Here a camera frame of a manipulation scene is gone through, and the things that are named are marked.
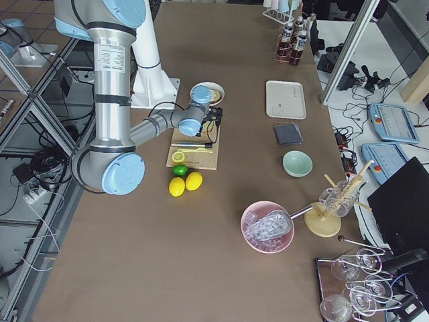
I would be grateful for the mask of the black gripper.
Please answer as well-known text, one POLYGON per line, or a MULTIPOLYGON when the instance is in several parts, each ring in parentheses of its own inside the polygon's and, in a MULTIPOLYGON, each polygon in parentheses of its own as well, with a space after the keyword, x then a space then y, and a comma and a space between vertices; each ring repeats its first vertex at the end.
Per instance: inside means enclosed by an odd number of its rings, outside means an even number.
POLYGON ((214 129, 214 127, 216 127, 216 132, 218 132, 221 125, 222 116, 222 108, 211 107, 208 114, 202 120, 198 135, 201 136, 203 133, 208 135, 214 129))

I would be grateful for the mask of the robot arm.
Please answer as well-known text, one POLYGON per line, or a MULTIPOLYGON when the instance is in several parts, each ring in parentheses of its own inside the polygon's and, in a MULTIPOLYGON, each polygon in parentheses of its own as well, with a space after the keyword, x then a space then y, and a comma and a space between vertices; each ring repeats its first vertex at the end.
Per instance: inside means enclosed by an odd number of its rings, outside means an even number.
POLYGON ((143 179, 136 147, 176 128, 195 136, 214 93, 194 87, 184 110, 166 109, 176 87, 162 70, 147 1, 56 1, 57 30, 92 41, 96 135, 72 161, 78 182, 126 195, 143 179))

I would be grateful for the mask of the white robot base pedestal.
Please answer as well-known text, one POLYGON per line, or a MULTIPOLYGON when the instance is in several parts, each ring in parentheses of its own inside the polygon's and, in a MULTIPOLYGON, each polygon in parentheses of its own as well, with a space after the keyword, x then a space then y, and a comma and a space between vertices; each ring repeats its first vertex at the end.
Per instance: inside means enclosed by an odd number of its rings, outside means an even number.
POLYGON ((137 28, 137 38, 132 44, 137 63, 137 74, 131 96, 132 108, 174 108, 180 80, 170 78, 162 69, 149 2, 145 1, 145 19, 137 28))

